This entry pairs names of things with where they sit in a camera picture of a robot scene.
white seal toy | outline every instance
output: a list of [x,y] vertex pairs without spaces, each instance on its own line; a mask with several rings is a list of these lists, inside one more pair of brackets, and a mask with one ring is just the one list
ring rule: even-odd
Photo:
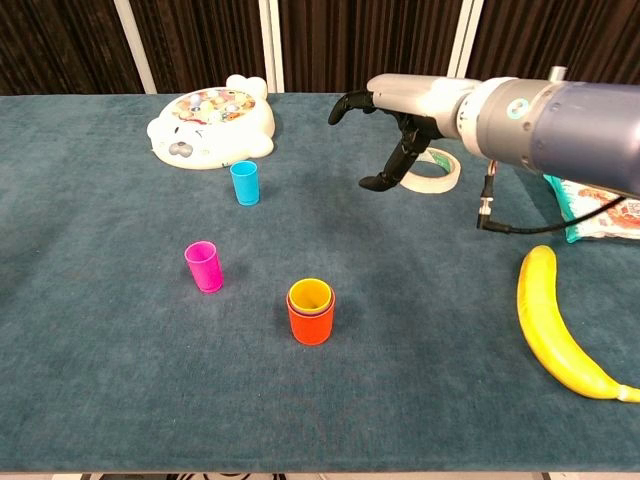
[[163,162],[205,170],[269,155],[274,130],[265,81],[231,75],[226,87],[198,90],[172,101],[151,120],[147,135]]

orange cup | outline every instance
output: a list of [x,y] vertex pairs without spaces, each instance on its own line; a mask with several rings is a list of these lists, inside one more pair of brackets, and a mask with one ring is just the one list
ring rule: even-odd
[[289,310],[289,321],[291,331],[296,340],[303,345],[320,345],[327,341],[331,335],[333,327],[333,311],[336,306],[336,294],[331,289],[331,303],[322,313],[316,315],[303,314],[298,312],[291,305],[289,295],[286,296],[287,309]]

yellow banana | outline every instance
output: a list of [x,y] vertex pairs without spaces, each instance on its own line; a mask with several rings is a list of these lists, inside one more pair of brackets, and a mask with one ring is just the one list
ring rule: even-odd
[[546,245],[535,247],[522,262],[518,316],[531,350],[565,387],[585,397],[640,402],[640,389],[607,375],[567,330],[556,302],[556,256]]

curtain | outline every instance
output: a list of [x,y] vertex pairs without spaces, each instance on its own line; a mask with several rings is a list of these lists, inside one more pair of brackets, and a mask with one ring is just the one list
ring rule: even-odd
[[467,76],[640,83],[640,0],[485,0]]
[[131,0],[159,93],[265,78],[258,0]]
[[446,75],[462,0],[280,0],[285,90],[343,92],[380,73]]
[[1,0],[0,94],[143,92],[112,0]]

masking tape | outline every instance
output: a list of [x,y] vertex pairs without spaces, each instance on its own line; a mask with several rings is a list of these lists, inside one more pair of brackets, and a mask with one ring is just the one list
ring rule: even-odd
[[443,177],[423,177],[407,172],[400,182],[403,187],[417,193],[444,193],[451,190],[458,183],[461,168],[460,162],[450,153],[437,148],[427,148],[416,160],[440,165],[447,172],[447,175]]

